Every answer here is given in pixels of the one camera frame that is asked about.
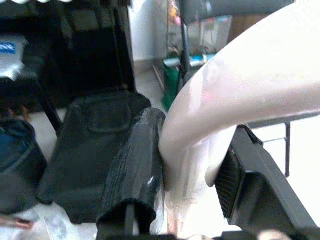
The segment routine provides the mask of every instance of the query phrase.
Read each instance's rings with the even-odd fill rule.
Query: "green container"
[[[169,111],[172,103],[177,96],[179,69],[177,66],[169,67],[165,63],[164,65],[164,93],[162,98],[162,104],[165,110]]]

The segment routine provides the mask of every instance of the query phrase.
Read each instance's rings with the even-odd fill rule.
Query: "plastic wrap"
[[[0,35],[0,78],[15,81],[24,68],[22,63],[28,41],[20,35]]]
[[[6,240],[94,240],[94,234],[81,234],[70,223],[66,212],[59,205],[38,204],[30,210],[15,215],[34,222],[32,229],[0,227],[0,236]]]

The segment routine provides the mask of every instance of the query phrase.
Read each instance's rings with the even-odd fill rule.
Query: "black bag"
[[[0,128],[0,213],[12,214],[38,203],[36,189],[47,162],[29,123],[9,119]]]
[[[133,118],[150,106],[144,96],[128,92],[76,99],[40,182],[39,200],[62,206],[72,223],[95,223],[109,165]]]

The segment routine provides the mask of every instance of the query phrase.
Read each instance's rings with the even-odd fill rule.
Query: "black fabric cover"
[[[148,108],[134,119],[126,143],[108,168],[98,226],[113,224],[126,212],[127,204],[134,204],[140,233],[160,232],[164,182],[158,145],[165,118],[160,110]]]
[[[95,223],[110,163],[132,119],[150,106],[144,96],[128,92],[74,101],[39,185],[39,200],[62,206],[72,223]]]
[[[224,15],[272,14],[294,0],[180,0],[186,24]]]
[[[29,123],[9,119],[0,128],[0,213],[13,214],[38,203],[36,189],[47,161]]]

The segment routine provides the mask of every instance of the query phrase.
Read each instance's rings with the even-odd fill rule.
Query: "white curved tube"
[[[179,93],[159,142],[174,218],[183,221],[201,197],[205,175],[214,184],[235,126],[320,110],[319,13],[317,0],[279,10],[226,46]]]

